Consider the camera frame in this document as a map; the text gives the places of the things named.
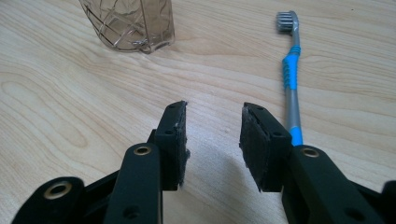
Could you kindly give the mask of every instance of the blue toothbrush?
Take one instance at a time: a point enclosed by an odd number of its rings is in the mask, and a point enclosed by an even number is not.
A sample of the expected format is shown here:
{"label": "blue toothbrush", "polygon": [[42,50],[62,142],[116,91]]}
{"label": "blue toothbrush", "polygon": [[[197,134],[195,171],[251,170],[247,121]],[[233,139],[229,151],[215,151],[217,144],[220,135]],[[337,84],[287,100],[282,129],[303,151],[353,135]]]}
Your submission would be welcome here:
{"label": "blue toothbrush", "polygon": [[283,81],[286,92],[287,124],[294,146],[303,144],[303,132],[301,130],[300,109],[297,95],[297,62],[300,57],[300,35],[298,32],[299,22],[294,11],[278,12],[276,15],[277,30],[291,33],[293,46],[289,54],[283,59]]}

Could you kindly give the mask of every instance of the transparent cup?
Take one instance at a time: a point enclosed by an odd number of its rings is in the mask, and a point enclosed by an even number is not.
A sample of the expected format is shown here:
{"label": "transparent cup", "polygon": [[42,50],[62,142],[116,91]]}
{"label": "transparent cup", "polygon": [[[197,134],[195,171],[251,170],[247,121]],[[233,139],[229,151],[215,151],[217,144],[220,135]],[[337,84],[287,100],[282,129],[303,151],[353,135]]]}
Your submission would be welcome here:
{"label": "transparent cup", "polygon": [[151,53],[175,41],[171,0],[79,0],[99,39],[117,51]]}

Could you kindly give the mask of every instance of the wood grain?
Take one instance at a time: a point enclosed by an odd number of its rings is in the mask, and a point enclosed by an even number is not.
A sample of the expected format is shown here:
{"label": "wood grain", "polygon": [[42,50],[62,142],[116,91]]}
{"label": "wood grain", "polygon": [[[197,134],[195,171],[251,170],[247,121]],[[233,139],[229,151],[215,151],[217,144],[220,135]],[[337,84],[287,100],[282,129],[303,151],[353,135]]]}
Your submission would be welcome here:
{"label": "wood grain", "polygon": [[285,223],[280,195],[259,193],[238,148],[244,102],[282,123],[280,61],[301,23],[304,140],[345,175],[381,190],[396,179],[396,4],[390,0],[173,0],[176,43],[118,53],[78,1],[0,1],[0,222],[44,182],[85,184],[120,168],[164,108],[188,105],[183,190],[165,192],[165,223]]}

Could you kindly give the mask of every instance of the blue rubber grip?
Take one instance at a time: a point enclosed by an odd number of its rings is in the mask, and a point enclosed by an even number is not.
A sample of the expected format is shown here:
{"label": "blue rubber grip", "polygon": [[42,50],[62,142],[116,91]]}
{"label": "blue rubber grip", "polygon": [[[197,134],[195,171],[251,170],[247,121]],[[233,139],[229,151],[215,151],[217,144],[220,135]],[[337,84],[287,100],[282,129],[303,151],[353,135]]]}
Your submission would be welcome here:
{"label": "blue rubber grip", "polygon": [[301,48],[298,45],[293,46],[288,56],[283,59],[283,85],[285,89],[297,90],[297,62],[300,57]]}
{"label": "blue rubber grip", "polygon": [[300,127],[293,127],[290,129],[291,144],[296,147],[303,144],[303,132]]}

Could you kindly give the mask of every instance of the round joint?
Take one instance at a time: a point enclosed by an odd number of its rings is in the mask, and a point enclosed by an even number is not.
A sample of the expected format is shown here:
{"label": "round joint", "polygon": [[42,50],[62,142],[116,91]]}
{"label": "round joint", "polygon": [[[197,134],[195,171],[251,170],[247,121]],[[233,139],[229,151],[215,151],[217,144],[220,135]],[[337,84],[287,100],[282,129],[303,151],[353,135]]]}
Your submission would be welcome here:
{"label": "round joint", "polygon": [[72,184],[67,181],[61,181],[50,186],[46,192],[44,192],[44,198],[48,200],[54,200],[62,198],[72,189]]}
{"label": "round joint", "polygon": [[312,157],[312,158],[317,158],[317,157],[319,157],[319,153],[318,153],[316,150],[312,149],[312,148],[307,148],[307,147],[305,147],[305,148],[303,148],[301,151],[302,151],[303,154],[304,154],[305,156],[307,156],[307,157]]}
{"label": "round joint", "polygon": [[145,156],[151,152],[151,148],[149,147],[139,147],[134,150],[134,154],[138,156]]}

